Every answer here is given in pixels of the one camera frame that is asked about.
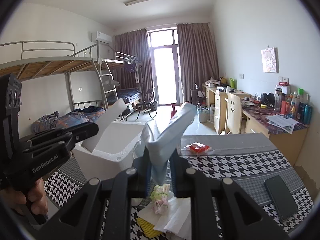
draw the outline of camera lens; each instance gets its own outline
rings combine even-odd
[[[17,93],[17,91],[15,91],[15,92],[14,92],[14,98],[13,98],[13,104],[14,104],[14,106],[17,105],[17,100],[18,100],[18,93]]]
[[[10,89],[10,93],[9,93],[9,106],[12,105],[12,89]]]

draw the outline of upper bunk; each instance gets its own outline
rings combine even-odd
[[[37,49],[24,49],[25,43],[59,43],[72,45],[72,49],[66,48],[37,48]],[[106,70],[107,65],[110,70],[123,67],[127,60],[136,60],[136,57],[115,51],[115,59],[100,59],[100,41],[85,49],[75,52],[75,45],[72,42],[66,41],[16,41],[0,44],[2,46],[8,46],[12,44],[21,44],[21,59],[6,62],[0,64],[0,76],[13,73],[20,80],[29,80],[37,77],[49,76],[53,74],[61,74],[67,72],[80,72],[80,71],[92,71],[100,68],[99,62],[101,62],[101,70]],[[97,57],[85,57],[86,51],[90,50],[92,55],[92,48],[97,47]],[[23,59],[23,52],[26,51],[38,51],[38,50],[60,50],[71,51],[71,56],[63,57],[33,57]]]

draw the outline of air conditioner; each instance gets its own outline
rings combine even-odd
[[[112,43],[112,37],[101,32],[92,33],[92,42],[102,41],[107,44]]]

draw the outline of bed ladder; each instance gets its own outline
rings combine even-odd
[[[111,86],[111,87],[113,87],[113,89],[107,90],[107,91],[105,91],[104,86],[103,86],[103,76],[110,76],[110,77],[111,77],[111,80],[114,81],[113,75],[112,75],[111,70],[110,70],[110,68],[109,68],[109,66],[108,66],[108,63],[105,62],[106,66],[107,66],[106,69],[107,69],[107,71],[108,71],[108,73],[106,73],[106,74],[102,74],[101,62],[97,62],[97,63],[99,64],[99,69],[97,68],[96,64],[95,64],[94,61],[92,60],[92,65],[94,66],[95,72],[96,72],[96,74],[97,74],[97,76],[98,76],[98,79],[99,79],[99,82],[100,82],[100,89],[101,89],[101,96],[102,96],[102,101],[103,101],[103,107],[104,107],[105,110],[107,110],[107,109],[109,109],[109,105],[108,105],[108,100],[107,100],[106,94],[107,94],[107,93],[110,93],[110,92],[113,92],[114,95],[115,95],[116,100],[118,100],[119,98],[118,98],[116,86]]]

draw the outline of wooden chair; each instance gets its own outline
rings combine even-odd
[[[242,107],[241,98],[228,93],[227,127],[232,134],[239,134],[241,130]]]
[[[143,107],[145,108],[143,114],[145,114],[145,113],[146,113],[146,110],[147,110],[147,111],[148,111],[148,114],[150,115],[150,118],[151,118],[151,119],[153,119],[153,118],[157,115],[157,110],[156,110],[156,114],[154,115],[154,117],[151,116],[151,114],[150,114],[150,112],[149,112],[149,109],[148,109],[148,107],[149,107],[151,104],[153,105],[154,109],[156,109],[156,107],[155,107],[155,87],[152,87],[152,88],[148,89],[148,91],[147,91],[147,93],[146,93],[143,101],[137,103],[137,106],[139,107],[139,113],[138,113],[138,116],[137,116],[137,119],[136,119],[136,120],[138,120],[139,114],[140,114],[141,109],[142,109]]]

